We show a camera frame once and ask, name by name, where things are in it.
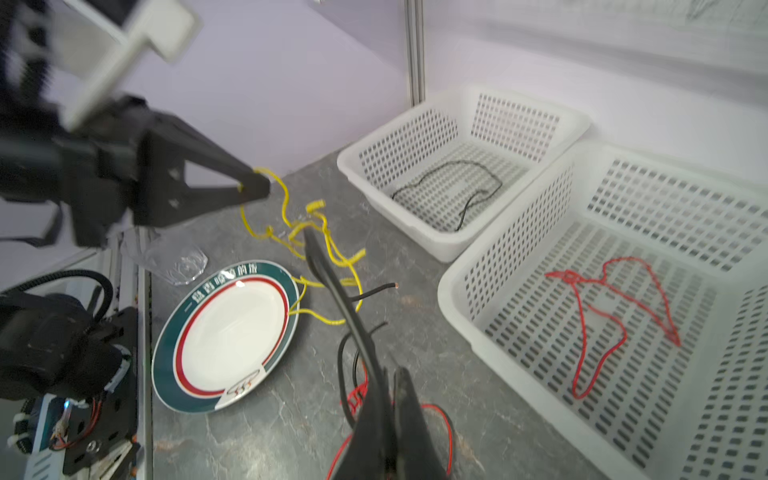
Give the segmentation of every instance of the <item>white wall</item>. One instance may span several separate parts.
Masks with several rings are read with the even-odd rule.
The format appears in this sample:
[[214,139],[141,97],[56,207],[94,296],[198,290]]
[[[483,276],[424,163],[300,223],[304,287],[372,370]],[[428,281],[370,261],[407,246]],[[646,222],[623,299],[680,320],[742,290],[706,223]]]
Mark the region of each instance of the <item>white wall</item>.
[[481,82],[533,94],[588,114],[590,137],[768,184],[768,79],[513,28],[468,26],[457,21],[460,14],[439,8],[426,9],[429,91]]
[[[249,165],[278,174],[298,170],[409,106],[406,73],[396,58],[369,50],[337,28],[318,13],[324,5],[313,7],[306,0],[187,4],[203,23],[187,52],[174,65],[145,54],[121,89],[183,118]],[[328,0],[330,8],[334,5]],[[366,6],[359,6],[364,12]],[[372,13],[369,18],[387,25],[400,22],[394,9]],[[377,34],[381,45],[386,45],[384,33]],[[392,42],[400,35],[393,31]],[[78,86],[71,76],[57,76],[51,96],[66,98]],[[219,183],[200,170],[187,179]],[[1,234],[21,233],[16,230],[19,219],[24,234],[42,232],[48,213],[30,212],[26,206],[0,203]],[[56,247],[41,250],[0,243],[2,284],[21,281],[77,250],[69,232]]]

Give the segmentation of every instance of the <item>plate rim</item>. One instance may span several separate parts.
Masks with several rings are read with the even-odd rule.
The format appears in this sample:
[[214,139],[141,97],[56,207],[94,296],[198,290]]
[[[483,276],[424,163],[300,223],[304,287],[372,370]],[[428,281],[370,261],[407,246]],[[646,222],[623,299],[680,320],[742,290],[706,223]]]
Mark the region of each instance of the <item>plate rim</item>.
[[[218,405],[218,401],[221,400],[222,397],[227,395],[228,390],[231,390],[234,386],[231,386],[228,389],[225,388],[224,393],[222,393],[220,396],[209,397],[209,399],[216,399],[217,400],[217,402],[214,403],[211,406],[210,409],[201,410],[201,411],[194,411],[194,412],[189,411],[189,410],[180,409],[177,406],[169,405],[168,402],[166,401],[166,399],[164,399],[163,396],[157,390],[156,379],[155,379],[155,365],[156,365],[156,360],[157,360],[157,351],[160,348],[161,340],[164,338],[164,336],[166,334],[167,328],[168,328],[168,326],[170,324],[170,320],[174,317],[174,315],[176,315],[178,310],[188,300],[190,300],[192,298],[192,296],[196,292],[198,292],[201,288],[203,288],[203,285],[205,285],[206,283],[208,283],[212,279],[216,278],[218,275],[221,274],[222,271],[233,270],[233,269],[236,269],[238,266],[247,265],[249,263],[255,263],[255,264],[265,263],[265,264],[272,265],[272,266],[276,267],[279,270],[282,270],[287,275],[288,280],[290,281],[290,285],[293,285],[293,293],[294,293],[295,298],[296,298],[295,305],[292,305],[290,303],[290,299],[287,298],[288,297],[288,292],[286,291],[286,299],[289,300],[287,309],[290,311],[291,310],[291,306],[293,306],[295,310],[300,308],[300,302],[298,300],[299,299],[299,287],[298,287],[296,281],[293,279],[293,276],[290,274],[290,272],[288,271],[287,268],[285,268],[284,266],[280,265],[279,263],[273,262],[271,260],[258,260],[258,259],[242,260],[240,262],[236,262],[236,263],[233,263],[231,265],[218,268],[218,269],[216,269],[216,271],[214,271],[211,275],[206,277],[204,280],[201,280],[192,290],[190,290],[181,300],[179,300],[179,302],[176,305],[176,307],[173,309],[173,311],[170,313],[170,315],[166,318],[166,322],[163,325],[162,330],[160,331],[160,335],[157,337],[157,342],[155,343],[154,348],[152,349],[153,355],[152,355],[151,371],[150,371],[151,378],[152,378],[152,387],[154,389],[155,395],[160,399],[160,401],[163,403],[163,405],[165,405],[169,409],[171,409],[171,410],[173,410],[175,412],[179,412],[179,413],[188,413],[188,414],[200,414],[200,413],[203,413],[204,414],[204,413],[210,413],[210,412],[214,412],[214,411],[217,411],[217,410],[221,410],[221,409],[223,409],[225,407],[228,407],[229,405],[232,405],[233,403],[237,402],[238,400],[240,400],[244,396],[246,396],[247,393],[250,393],[251,390],[255,389],[267,376],[269,376],[269,374],[271,374],[271,372],[277,367],[277,364],[280,363],[280,360],[283,358],[283,355],[288,350],[288,347],[290,346],[291,342],[293,341],[293,334],[296,332],[296,328],[298,327],[298,317],[299,317],[298,313],[294,313],[293,315],[286,315],[286,322],[290,324],[291,319],[293,318],[293,325],[292,326],[290,326],[290,325],[286,326],[286,332],[277,340],[277,344],[276,344],[276,346],[278,346],[282,339],[286,339],[285,347],[282,350],[280,350],[279,352],[273,354],[273,362],[272,362],[269,370],[267,370],[266,368],[264,369],[263,376],[262,376],[261,380],[259,382],[257,382],[255,385],[252,385],[251,387],[249,387],[247,389],[247,391],[243,392],[242,394],[239,394],[238,396],[233,397],[232,399],[230,399],[229,401],[225,402],[222,405]],[[244,275],[235,276],[234,278],[227,279],[226,282],[218,285],[211,292],[206,293],[206,296],[208,294],[210,294],[210,293],[217,292],[219,290],[219,288],[221,288],[223,286],[227,286],[227,285],[230,285],[231,283],[237,282],[239,280],[239,278],[241,278],[241,277],[249,277],[249,276],[252,277],[252,276],[257,276],[257,275],[269,278],[273,282],[277,283],[277,285],[281,289],[283,289],[283,290],[285,289],[285,287],[280,282],[279,278],[275,278],[274,276],[269,275],[268,273],[258,273],[256,271],[255,273],[245,273]],[[189,313],[189,315],[187,316],[187,318],[184,321],[184,325],[182,326],[181,331],[179,332],[178,335],[175,336],[175,339],[174,339],[174,349],[173,349],[173,351],[174,351],[173,357],[175,357],[175,352],[176,352],[176,348],[178,346],[179,336],[184,331],[184,326],[186,326],[187,323],[190,321],[190,318],[192,317],[192,315],[194,315],[194,313],[197,312],[199,310],[199,308],[202,308],[202,307],[205,307],[205,302],[201,301],[200,302],[200,306],[196,307],[195,309],[192,309],[192,311]],[[246,375],[243,380],[248,379],[248,377],[251,376],[252,374],[253,374],[253,372],[248,373],[248,375]],[[179,387],[179,389],[186,396],[191,397],[191,398],[195,398],[195,399],[202,398],[202,397],[199,397],[199,396],[193,396],[189,392],[186,392],[184,387],[179,385],[178,379],[176,377],[175,372],[174,372],[174,381],[176,382],[176,384]]]

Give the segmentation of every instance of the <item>electronic wires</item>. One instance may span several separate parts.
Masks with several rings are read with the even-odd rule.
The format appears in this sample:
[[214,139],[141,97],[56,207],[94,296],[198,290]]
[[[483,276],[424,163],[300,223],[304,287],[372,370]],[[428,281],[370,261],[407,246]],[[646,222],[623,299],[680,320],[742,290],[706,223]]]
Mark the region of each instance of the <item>electronic wires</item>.
[[[381,328],[387,325],[389,325],[387,322],[381,322],[379,325],[374,326],[369,331],[369,335],[372,336],[376,331],[380,330]],[[346,384],[344,382],[343,354],[344,354],[344,346],[346,345],[346,342],[349,340],[351,335],[352,333],[347,333],[344,337],[342,337],[341,342],[339,342],[339,351],[336,354],[336,368],[339,373],[339,391],[341,395],[342,410],[344,411],[344,416],[346,417],[346,421],[349,424],[349,427],[351,429],[354,429],[357,423],[355,420],[355,415],[360,410],[360,407],[362,407],[362,403],[365,401],[366,393],[368,392],[368,371],[366,369],[365,362],[362,362],[362,371],[365,375],[365,378],[362,384],[357,385],[357,366],[360,358],[360,351],[357,350],[355,352],[355,359],[353,360],[353,370],[352,370],[352,378],[353,378],[353,383],[355,384],[355,388],[352,390],[352,392],[347,394]],[[446,413],[445,410],[440,406],[437,406],[432,403],[425,403],[425,404],[422,404],[422,408],[437,412],[445,422],[445,428],[448,431],[448,444],[449,444],[448,465],[445,468],[445,476],[450,477],[451,469],[453,466],[453,434],[455,431],[453,422],[448,416],[448,413]],[[341,455],[344,453],[344,450],[349,444],[349,441],[352,440],[352,436],[353,434],[350,434],[349,436],[347,436],[347,438],[344,440],[344,443],[342,443],[341,447],[339,447],[339,451],[336,452],[336,455],[333,457],[333,462],[331,462],[331,466],[330,466],[330,469],[328,470],[328,475],[326,476],[326,480],[331,479],[331,476],[333,475],[333,471],[336,469],[336,464],[339,462],[339,459],[341,458]]]
[[49,445],[50,449],[54,452],[57,452],[59,450],[64,450],[72,447],[74,444],[80,442],[85,437],[89,436],[91,432],[93,432],[94,427],[98,423],[99,417],[101,416],[101,407],[104,404],[103,396],[99,399],[93,398],[91,400],[91,421],[88,423],[88,426],[83,430],[82,434],[79,436],[70,439],[71,435],[67,436],[67,441],[65,441],[62,438],[62,434],[60,432],[55,432],[54,436],[51,438],[51,443]]
[[[667,321],[669,322],[669,327],[664,324],[664,322],[661,321],[661,318],[654,313],[653,310],[645,306],[643,303],[639,302],[635,298],[627,295],[626,293],[622,292],[615,286],[609,284],[607,282],[608,278],[608,265],[611,265],[612,263],[618,263],[618,262],[638,262],[640,265],[642,265],[645,270],[650,275],[651,280],[653,280],[654,285],[656,286],[656,290],[661,294],[661,298],[664,301],[664,311],[667,314]],[[597,381],[600,371],[603,369],[603,364],[608,359],[613,352],[618,350],[624,343],[627,341],[627,329],[624,328],[624,324],[616,318],[615,316],[606,313],[602,310],[599,310],[592,305],[587,305],[587,307],[598,314],[599,316],[602,316],[604,318],[607,318],[609,320],[612,320],[615,322],[622,331],[622,337],[619,342],[612,346],[608,351],[600,358],[600,362],[598,363],[598,367],[595,369],[594,374],[592,375],[592,379],[589,382],[589,385],[587,386],[586,390],[584,390],[582,393],[577,393],[576,388],[578,386],[578,380],[581,376],[581,368],[584,366],[584,358],[587,356],[587,323],[584,320],[584,306],[581,302],[581,294],[579,293],[577,285],[580,284],[589,284],[589,283],[596,283],[597,285],[606,286],[611,292],[616,293],[621,298],[625,299],[628,302],[632,302],[635,305],[639,306],[645,313],[650,315],[650,317],[654,320],[654,322],[664,331],[664,334],[667,336],[667,338],[675,345],[680,346],[680,335],[677,333],[677,327],[674,325],[674,322],[672,321],[672,315],[670,313],[670,303],[667,299],[667,294],[664,292],[664,289],[661,287],[661,282],[656,277],[656,274],[654,273],[653,269],[650,267],[650,264],[646,262],[645,260],[637,257],[620,257],[620,258],[614,258],[613,260],[609,260],[605,263],[603,263],[603,277],[600,279],[596,278],[584,278],[578,273],[574,272],[573,270],[566,270],[564,272],[549,272],[545,274],[548,278],[558,278],[560,280],[563,280],[568,285],[571,286],[574,293],[576,294],[576,302],[578,304],[579,309],[579,316],[581,317],[581,358],[579,358],[578,364],[576,365],[576,374],[574,375],[573,385],[571,386],[571,393],[573,393],[574,398],[576,400],[581,400],[587,395],[589,395],[589,392],[592,390],[592,387],[594,386],[594,383]]]
[[[283,222],[290,229],[292,229],[288,234],[287,240],[284,240],[278,237],[277,235],[275,235],[275,230],[271,225],[266,227],[266,230],[264,233],[256,233],[248,224],[248,219],[245,216],[245,206],[240,205],[240,217],[243,220],[243,225],[245,226],[246,230],[248,230],[248,233],[253,238],[274,240],[275,242],[287,248],[288,251],[290,251],[294,256],[300,258],[301,260],[306,260],[306,256],[298,251],[298,248],[301,248],[304,246],[303,242],[297,240],[296,236],[299,233],[301,233],[301,231],[304,230],[305,228],[313,228],[314,230],[317,230],[320,233],[322,233],[325,239],[326,249],[328,251],[328,257],[331,259],[331,262],[333,262],[333,264],[336,266],[340,266],[342,268],[348,268],[350,273],[352,274],[352,278],[342,278],[340,282],[343,286],[357,287],[358,295],[351,298],[352,301],[357,302],[357,305],[355,306],[356,312],[359,312],[360,308],[362,307],[362,299],[368,296],[371,296],[375,293],[378,293],[381,290],[384,290],[386,288],[397,287],[397,284],[395,283],[387,283],[386,285],[378,286],[375,289],[364,293],[362,291],[362,283],[360,282],[360,278],[357,274],[357,271],[355,270],[354,265],[366,255],[366,250],[362,249],[359,252],[355,253],[350,258],[346,258],[341,254],[341,252],[339,251],[339,248],[336,246],[336,243],[333,241],[333,237],[331,236],[331,231],[328,227],[328,219],[325,216],[325,214],[323,214],[320,211],[320,209],[326,206],[325,201],[318,200],[318,201],[310,202],[309,204],[306,205],[306,212],[313,218],[313,220],[302,221],[302,222],[291,222],[288,219],[288,214],[287,214],[288,203],[290,201],[290,193],[288,192],[288,187],[285,185],[283,180],[277,175],[275,175],[274,172],[266,168],[254,168],[253,172],[257,174],[269,175],[270,177],[274,178],[275,181],[283,188],[285,197],[283,198],[283,206],[280,210],[280,213],[283,217]],[[307,308],[297,309],[296,305],[298,305],[299,302],[304,298],[304,295],[306,294],[306,288],[308,286],[322,288],[324,287],[324,285],[320,282],[313,282],[311,280],[308,280],[304,276],[300,276],[299,278],[296,278],[296,277],[292,277],[292,278],[294,282],[304,285],[304,289],[299,295],[298,300],[296,300],[296,302],[290,307],[290,310],[288,312],[289,315],[306,313],[308,315],[314,316],[315,318],[317,318],[318,320],[320,320],[321,322],[327,325],[343,325],[346,322],[344,319],[340,319],[340,320],[327,319],[325,316],[322,316],[318,312],[315,312],[314,310],[311,310],[311,309],[307,309]]]
[[[480,164],[480,163],[478,163],[478,162],[475,162],[475,161],[471,161],[471,160],[451,160],[451,161],[447,161],[447,162],[445,162],[444,164],[440,164],[439,166],[437,166],[437,167],[435,167],[435,168],[432,168],[431,170],[429,170],[429,171],[427,171],[426,173],[424,173],[424,174],[423,174],[423,175],[422,175],[422,176],[421,176],[421,177],[420,177],[420,178],[419,178],[419,179],[418,179],[416,182],[412,182],[412,183],[410,183],[410,184],[407,184],[407,185],[405,185],[404,187],[400,187],[399,189],[395,190],[395,193],[394,193],[394,194],[392,194],[392,199],[393,199],[393,200],[395,200],[395,196],[396,196],[397,194],[399,194],[400,192],[404,191],[404,190],[409,190],[409,189],[411,189],[411,188],[416,188],[416,187],[418,187],[419,185],[421,185],[421,184],[422,184],[422,182],[423,182],[423,181],[424,181],[424,180],[425,180],[427,177],[431,177],[432,175],[434,175],[434,174],[438,173],[438,172],[439,172],[440,170],[442,170],[443,168],[445,168],[445,167],[450,167],[450,166],[452,166],[452,165],[473,165],[473,166],[475,166],[475,167],[481,168],[482,170],[485,170],[485,172],[486,172],[486,173],[487,173],[487,174],[488,174],[488,175],[489,175],[489,176],[490,176],[490,177],[491,177],[493,180],[495,180],[495,181],[496,181],[496,183],[498,184],[498,185],[496,186],[496,188],[495,188],[495,189],[494,189],[492,192],[490,192],[490,193],[489,193],[487,190],[485,190],[485,189],[479,189],[479,190],[476,190],[476,191],[475,191],[475,192],[474,192],[472,195],[470,195],[470,196],[469,196],[469,199],[467,199],[467,202],[464,204],[464,208],[463,208],[463,209],[462,209],[462,211],[459,213],[461,216],[460,216],[460,218],[459,218],[459,221],[458,221],[458,226],[456,227],[456,230],[455,230],[455,231],[457,231],[457,232],[458,232],[459,230],[461,230],[461,228],[462,228],[462,225],[464,225],[464,218],[465,218],[465,217],[466,217],[466,215],[467,215],[467,210],[469,210],[470,208],[472,208],[472,207],[474,207],[474,206],[476,206],[476,205],[479,205],[479,204],[481,204],[481,203],[483,203],[483,202],[487,202],[488,200],[490,200],[490,199],[491,199],[491,197],[493,197],[494,195],[496,195],[496,193],[499,191],[499,189],[501,189],[501,188],[502,188],[502,185],[504,185],[504,182],[502,181],[502,179],[501,179],[501,178],[499,178],[499,177],[498,177],[496,174],[494,174],[493,172],[491,172],[491,171],[490,171],[490,170],[489,170],[489,169],[488,169],[488,168],[487,168],[485,165],[483,165],[483,164]],[[473,200],[475,199],[475,197],[477,197],[478,195],[485,195],[485,197],[484,197],[484,198],[481,198],[480,200],[477,200],[477,201],[475,201],[474,203],[472,203],[472,201],[473,201]]]

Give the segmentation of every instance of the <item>white plate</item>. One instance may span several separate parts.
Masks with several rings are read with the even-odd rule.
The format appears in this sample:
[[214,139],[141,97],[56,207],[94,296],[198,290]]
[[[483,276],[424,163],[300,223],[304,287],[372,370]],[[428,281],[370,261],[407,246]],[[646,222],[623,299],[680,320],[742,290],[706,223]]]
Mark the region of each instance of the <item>white plate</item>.
[[288,312],[299,289],[280,265],[250,260],[203,281],[176,307],[157,340],[152,382],[173,410],[205,413],[243,398],[293,338]]

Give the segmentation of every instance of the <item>basket rim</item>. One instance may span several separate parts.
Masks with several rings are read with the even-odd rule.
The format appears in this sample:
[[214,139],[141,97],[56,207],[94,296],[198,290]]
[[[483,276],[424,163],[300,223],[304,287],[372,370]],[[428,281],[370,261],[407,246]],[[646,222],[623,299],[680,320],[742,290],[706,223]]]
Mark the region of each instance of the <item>basket rim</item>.
[[[525,402],[546,418],[555,429],[565,437],[577,450],[593,462],[608,478],[626,478],[628,480],[648,480],[651,478],[648,470],[640,470],[626,457],[615,449],[606,449],[606,440],[595,434],[592,429],[585,428],[579,417],[562,405],[551,393],[527,370],[507,357],[507,354],[488,338],[469,315],[465,315],[465,304],[459,294],[464,292],[464,277],[476,260],[492,245],[496,238],[509,225],[503,218],[513,218],[541,193],[541,187],[549,184],[570,164],[590,161],[592,154],[597,152],[627,153],[646,157],[648,160],[664,164],[673,170],[690,172],[694,175],[712,177],[717,183],[733,190],[743,190],[754,197],[768,199],[768,187],[756,184],[751,180],[727,174],[708,167],[682,160],[680,158],[656,154],[619,144],[599,140],[576,142],[556,161],[552,162],[542,174],[531,182],[523,193],[510,203],[496,220],[480,234],[442,275],[438,284],[438,305],[445,320],[457,330],[471,345],[472,351],[478,358],[493,370],[509,388],[520,395]],[[726,277],[719,279],[723,286],[733,285]]]
[[[356,161],[356,152],[362,144],[367,144],[373,141],[377,141],[382,134],[392,130],[394,127],[398,127],[403,120],[404,115],[413,115],[422,111],[426,111],[435,107],[443,99],[452,98],[455,95],[475,94],[479,91],[489,94],[497,94],[499,96],[505,95],[519,95],[526,97],[530,100],[546,103],[552,108],[557,108],[569,115],[573,115],[576,123],[576,128],[564,138],[559,145],[556,145],[552,150],[554,153],[548,154],[546,160],[539,163],[538,167],[533,167],[515,184],[508,188],[503,194],[496,197],[477,217],[475,217],[471,223],[462,228],[458,232],[442,232],[435,229],[424,220],[418,218],[415,214],[405,209],[403,206],[392,200],[392,198],[383,194],[378,188],[371,185],[370,182],[365,180],[361,175],[356,173],[351,167],[351,163]],[[496,218],[519,194],[525,191],[540,174],[546,171],[550,165],[557,161],[574,143],[578,141],[581,135],[589,129],[591,126],[591,119],[583,112],[577,111],[573,108],[566,107],[561,104],[554,103],[545,98],[536,97],[520,91],[513,90],[498,90],[485,84],[467,84],[457,88],[450,88],[444,91],[440,91],[435,94],[434,97],[428,101],[421,103],[414,108],[408,109],[391,121],[377,128],[365,137],[360,138],[353,144],[348,145],[344,150],[339,152],[336,158],[336,166],[346,176],[347,180],[360,190],[365,196],[371,197],[376,203],[382,205],[388,211],[393,213],[402,221],[408,228],[417,230],[421,235],[428,236],[430,240],[439,243],[462,243],[472,240],[483,229],[491,224],[494,218]]]

